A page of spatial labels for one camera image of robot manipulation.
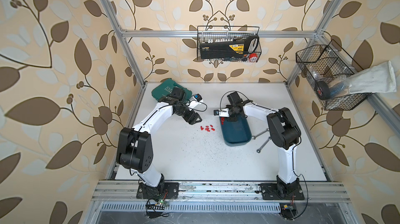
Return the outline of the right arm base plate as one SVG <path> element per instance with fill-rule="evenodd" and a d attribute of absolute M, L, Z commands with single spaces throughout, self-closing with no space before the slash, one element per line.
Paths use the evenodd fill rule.
<path fill-rule="evenodd" d="M 305 196 L 299 183 L 284 185 L 283 183 L 261 183 L 259 190 L 263 200 L 305 200 Z"/>

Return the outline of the teal plastic storage box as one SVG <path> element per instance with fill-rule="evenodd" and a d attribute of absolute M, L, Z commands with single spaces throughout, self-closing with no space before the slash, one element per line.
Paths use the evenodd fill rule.
<path fill-rule="evenodd" d="M 225 117 L 221 131 L 225 144 L 231 147 L 243 146 L 250 142 L 252 138 L 249 123 L 246 118 L 241 116 L 235 122 L 228 121 L 228 118 Z"/>

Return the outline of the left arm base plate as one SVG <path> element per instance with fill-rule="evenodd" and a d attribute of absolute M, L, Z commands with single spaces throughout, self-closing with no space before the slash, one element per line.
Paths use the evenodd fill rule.
<path fill-rule="evenodd" d="M 137 199 L 177 199 L 179 194 L 179 183 L 177 182 L 160 182 L 157 187 L 150 187 L 145 183 L 140 183 L 136 198 Z"/>

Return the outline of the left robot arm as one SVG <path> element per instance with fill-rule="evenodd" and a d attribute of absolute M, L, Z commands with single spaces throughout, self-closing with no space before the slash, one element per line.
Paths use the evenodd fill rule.
<path fill-rule="evenodd" d="M 152 165 L 152 133 L 155 133 L 171 116 L 178 115 L 188 124 L 202 121 L 195 107 L 203 103 L 199 94 L 186 98 L 185 90 L 172 88 L 171 92 L 157 100 L 155 108 L 132 128 L 123 128 L 119 134 L 116 162 L 131 175 L 137 174 L 146 186 L 157 188 L 163 175 Z"/>

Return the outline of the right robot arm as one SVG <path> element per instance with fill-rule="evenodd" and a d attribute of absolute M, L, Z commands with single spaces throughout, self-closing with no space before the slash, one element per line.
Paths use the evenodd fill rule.
<path fill-rule="evenodd" d="M 229 104 L 219 110 L 224 118 L 254 117 L 266 122 L 270 140 L 278 147 L 279 171 L 277 181 L 294 183 L 299 177 L 296 172 L 296 152 L 301 143 L 301 130 L 292 112 L 283 107 L 278 110 L 254 103 L 249 98 L 243 100 L 238 91 L 229 91 Z"/>

